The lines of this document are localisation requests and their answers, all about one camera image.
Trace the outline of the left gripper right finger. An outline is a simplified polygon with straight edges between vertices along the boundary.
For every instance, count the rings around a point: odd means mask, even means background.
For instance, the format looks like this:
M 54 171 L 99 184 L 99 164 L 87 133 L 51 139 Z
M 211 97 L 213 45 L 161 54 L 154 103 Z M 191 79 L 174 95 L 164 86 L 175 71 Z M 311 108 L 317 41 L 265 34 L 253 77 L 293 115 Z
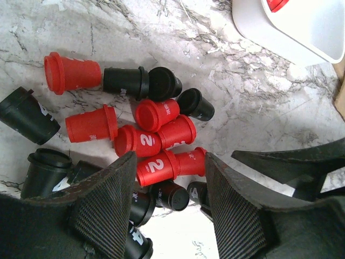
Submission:
M 275 192 L 212 153 L 205 176 L 220 258 L 344 258 L 344 198 Z

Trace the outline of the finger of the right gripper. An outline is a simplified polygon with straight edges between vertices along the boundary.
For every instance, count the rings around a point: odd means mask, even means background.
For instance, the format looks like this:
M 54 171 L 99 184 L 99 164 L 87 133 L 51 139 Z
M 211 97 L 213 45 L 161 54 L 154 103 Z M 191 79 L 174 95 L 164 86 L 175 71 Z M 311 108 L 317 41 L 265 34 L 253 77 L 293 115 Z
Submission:
M 327 174 L 344 167 L 344 138 L 291 151 L 234 151 L 231 157 L 281 184 L 293 187 L 294 198 L 318 200 L 344 196 L 344 187 L 321 192 Z

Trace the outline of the white rectangular storage basket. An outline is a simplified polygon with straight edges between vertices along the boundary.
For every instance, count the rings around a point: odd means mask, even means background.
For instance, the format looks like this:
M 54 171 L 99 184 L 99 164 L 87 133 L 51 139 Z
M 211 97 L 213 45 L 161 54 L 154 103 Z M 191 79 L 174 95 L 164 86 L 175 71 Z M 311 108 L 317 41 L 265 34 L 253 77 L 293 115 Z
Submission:
M 289 1 L 275 13 L 267 1 L 233 1 L 232 17 L 243 37 L 296 65 L 344 57 L 344 1 Z

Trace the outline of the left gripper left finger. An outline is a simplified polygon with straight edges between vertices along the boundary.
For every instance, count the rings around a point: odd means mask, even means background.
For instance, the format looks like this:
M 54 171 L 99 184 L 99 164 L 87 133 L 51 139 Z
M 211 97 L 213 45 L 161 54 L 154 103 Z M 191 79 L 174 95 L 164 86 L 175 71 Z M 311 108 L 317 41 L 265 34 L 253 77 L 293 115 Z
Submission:
M 123 258 L 136 154 L 47 198 L 20 202 L 30 254 L 41 258 Z

